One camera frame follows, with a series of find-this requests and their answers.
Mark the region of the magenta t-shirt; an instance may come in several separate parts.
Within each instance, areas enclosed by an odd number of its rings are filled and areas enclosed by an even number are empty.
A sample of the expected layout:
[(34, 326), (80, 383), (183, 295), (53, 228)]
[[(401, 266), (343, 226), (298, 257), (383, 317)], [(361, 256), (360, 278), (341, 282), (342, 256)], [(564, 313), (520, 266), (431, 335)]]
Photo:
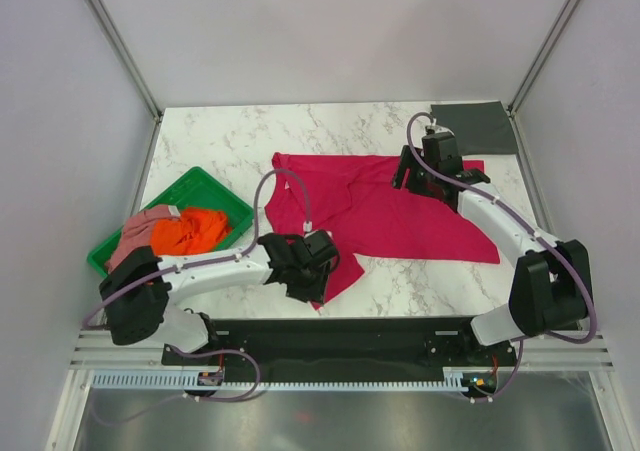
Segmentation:
[(478, 229), (431, 199), (395, 190), (398, 158), (276, 152), (274, 192), (266, 205), (272, 229), (301, 232), (305, 221), (331, 233), (340, 264), (320, 310), (342, 294), (381, 297), (403, 292), (404, 275), (388, 276), (382, 260), (497, 265), (497, 248)]

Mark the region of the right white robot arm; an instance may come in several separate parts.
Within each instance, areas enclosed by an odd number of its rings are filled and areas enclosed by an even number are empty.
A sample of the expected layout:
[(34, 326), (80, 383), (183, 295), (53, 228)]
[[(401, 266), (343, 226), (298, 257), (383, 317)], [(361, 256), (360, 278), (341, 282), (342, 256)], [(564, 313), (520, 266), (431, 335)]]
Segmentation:
[(562, 241), (524, 218), (485, 172), (466, 169), (450, 132), (403, 146), (392, 178), (396, 189), (442, 204), (483, 233), (513, 266), (507, 301), (470, 319), (458, 339), (467, 363), (483, 363), (494, 345), (549, 335), (573, 344), (590, 342), (598, 318), (586, 247)]

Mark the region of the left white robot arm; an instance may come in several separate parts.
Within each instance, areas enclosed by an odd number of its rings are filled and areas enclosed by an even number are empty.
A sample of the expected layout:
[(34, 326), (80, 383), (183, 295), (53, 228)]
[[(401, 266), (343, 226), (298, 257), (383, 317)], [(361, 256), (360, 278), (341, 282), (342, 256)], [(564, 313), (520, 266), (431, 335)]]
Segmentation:
[(219, 353), (213, 322), (180, 304), (190, 298), (237, 286), (273, 283), (302, 302), (321, 302), (330, 274), (340, 264), (331, 235), (268, 233), (242, 249), (198, 255), (157, 256), (149, 246), (129, 254), (99, 287), (112, 343), (142, 341), (178, 348), (198, 364)]

